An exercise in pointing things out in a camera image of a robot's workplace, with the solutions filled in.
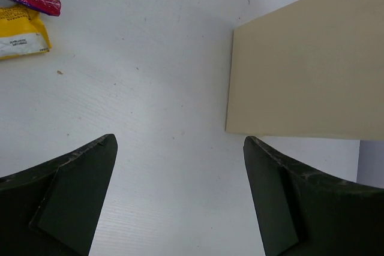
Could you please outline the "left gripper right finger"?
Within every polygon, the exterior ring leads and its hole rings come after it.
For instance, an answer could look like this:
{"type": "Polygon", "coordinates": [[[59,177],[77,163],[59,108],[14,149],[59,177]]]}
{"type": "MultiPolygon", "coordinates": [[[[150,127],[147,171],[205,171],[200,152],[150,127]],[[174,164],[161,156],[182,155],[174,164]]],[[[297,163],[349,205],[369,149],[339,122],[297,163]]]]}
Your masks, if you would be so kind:
{"type": "Polygon", "coordinates": [[[383,189],[341,179],[244,141],[266,255],[382,255],[383,189]]]}

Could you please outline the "beige paper bag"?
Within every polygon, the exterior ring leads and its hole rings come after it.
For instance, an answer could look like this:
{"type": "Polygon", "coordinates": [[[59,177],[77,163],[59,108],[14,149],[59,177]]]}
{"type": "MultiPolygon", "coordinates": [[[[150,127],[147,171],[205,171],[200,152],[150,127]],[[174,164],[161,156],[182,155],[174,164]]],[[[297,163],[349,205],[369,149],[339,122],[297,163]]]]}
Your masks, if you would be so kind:
{"type": "Polygon", "coordinates": [[[383,0],[298,0],[236,28],[226,131],[383,139],[383,0]]]}

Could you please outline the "yellow snack pack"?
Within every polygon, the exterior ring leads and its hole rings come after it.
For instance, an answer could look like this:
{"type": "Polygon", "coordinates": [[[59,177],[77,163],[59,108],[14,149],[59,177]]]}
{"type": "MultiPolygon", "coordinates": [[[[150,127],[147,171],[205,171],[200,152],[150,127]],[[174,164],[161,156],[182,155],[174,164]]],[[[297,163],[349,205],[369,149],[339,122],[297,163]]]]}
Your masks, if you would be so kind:
{"type": "Polygon", "coordinates": [[[19,4],[1,8],[1,59],[46,53],[51,48],[39,12],[19,4]]]}

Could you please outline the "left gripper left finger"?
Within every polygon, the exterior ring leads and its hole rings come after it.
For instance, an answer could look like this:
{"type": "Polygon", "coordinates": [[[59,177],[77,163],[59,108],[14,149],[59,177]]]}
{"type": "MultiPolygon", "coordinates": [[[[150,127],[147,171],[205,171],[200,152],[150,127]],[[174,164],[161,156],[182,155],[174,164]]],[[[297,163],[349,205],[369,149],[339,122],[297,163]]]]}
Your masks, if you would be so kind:
{"type": "Polygon", "coordinates": [[[1,255],[88,255],[117,155],[114,134],[1,178],[1,255]]]}

